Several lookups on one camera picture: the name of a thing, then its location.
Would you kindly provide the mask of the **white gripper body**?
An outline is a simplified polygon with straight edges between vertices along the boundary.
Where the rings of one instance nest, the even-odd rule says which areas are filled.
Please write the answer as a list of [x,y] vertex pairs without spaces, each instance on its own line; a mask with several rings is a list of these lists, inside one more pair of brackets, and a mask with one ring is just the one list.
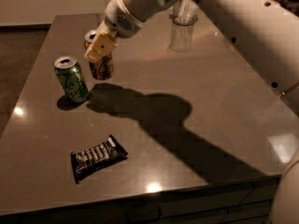
[[113,37],[130,38],[144,26],[145,23],[129,11],[123,0],[111,0],[97,30],[108,32]]

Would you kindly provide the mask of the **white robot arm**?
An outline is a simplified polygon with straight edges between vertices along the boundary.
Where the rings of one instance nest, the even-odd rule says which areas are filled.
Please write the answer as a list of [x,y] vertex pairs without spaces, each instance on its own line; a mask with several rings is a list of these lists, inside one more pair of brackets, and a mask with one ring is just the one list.
[[[178,0],[111,0],[85,58],[95,63]],[[271,0],[192,0],[280,99],[299,109],[298,17]]]

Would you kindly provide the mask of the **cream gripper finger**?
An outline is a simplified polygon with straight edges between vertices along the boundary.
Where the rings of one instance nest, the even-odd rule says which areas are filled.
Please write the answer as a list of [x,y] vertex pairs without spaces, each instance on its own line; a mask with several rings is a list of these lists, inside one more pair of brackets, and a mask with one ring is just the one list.
[[117,39],[110,33],[102,31],[94,37],[93,42],[85,51],[84,57],[91,63],[97,63],[117,46]]

